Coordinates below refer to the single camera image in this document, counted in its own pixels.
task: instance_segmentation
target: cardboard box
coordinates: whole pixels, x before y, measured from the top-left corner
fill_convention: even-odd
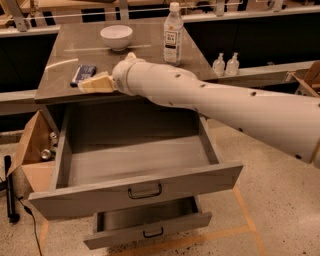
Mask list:
[[[50,148],[51,132],[43,113],[38,111],[26,124],[16,154],[12,157],[8,175],[21,166],[35,192],[48,191],[50,188],[55,161],[42,162],[40,152]]]
[[[307,92],[307,95],[314,97],[320,96],[320,61],[315,61],[312,64],[304,78],[299,78],[294,73],[292,75]]]

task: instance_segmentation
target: cabinet top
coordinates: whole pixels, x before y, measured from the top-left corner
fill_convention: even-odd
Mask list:
[[[149,62],[164,63],[163,23],[164,18],[152,18],[62,25],[39,84],[36,102],[57,104],[119,95],[82,93],[77,87],[72,88],[70,82],[80,65],[94,65],[97,73],[108,71],[111,74],[115,65],[129,52]],[[130,46],[121,52],[107,48],[100,36],[104,27],[115,24],[133,29]],[[217,79],[186,30],[183,33],[179,67],[193,72],[200,80]]]

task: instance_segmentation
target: drawer handle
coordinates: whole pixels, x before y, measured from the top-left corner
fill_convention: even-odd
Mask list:
[[[158,185],[159,191],[153,194],[149,194],[149,195],[142,195],[142,196],[134,196],[132,195],[132,190],[131,188],[128,189],[128,195],[131,199],[142,199],[142,198],[148,198],[148,197],[155,197],[155,196],[159,196],[162,193],[162,186],[161,184]]]
[[[161,236],[161,235],[163,235],[163,227],[161,227],[160,233],[154,234],[154,235],[147,235],[146,231],[143,231],[144,238],[151,238],[151,237],[156,237],[156,236]]]

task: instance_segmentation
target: plastic bottle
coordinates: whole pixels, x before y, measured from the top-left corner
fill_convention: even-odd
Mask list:
[[[217,76],[223,76],[225,66],[226,63],[223,60],[223,53],[219,53],[218,59],[216,59],[212,64],[212,69]]]
[[[180,5],[170,4],[170,13],[164,23],[164,61],[178,66],[181,60],[183,20],[180,15]]]
[[[226,68],[226,75],[235,76],[238,74],[239,71],[239,61],[237,60],[238,53],[235,52],[232,56],[232,59],[228,60],[227,68]]]

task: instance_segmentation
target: gray drawer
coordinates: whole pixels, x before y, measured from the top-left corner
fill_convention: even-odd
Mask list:
[[[194,197],[103,212],[95,215],[94,234],[84,242],[91,250],[109,247],[205,227],[210,219]]]
[[[51,190],[29,200],[53,219],[231,189],[242,163],[219,163],[206,125],[141,99],[70,105]]]

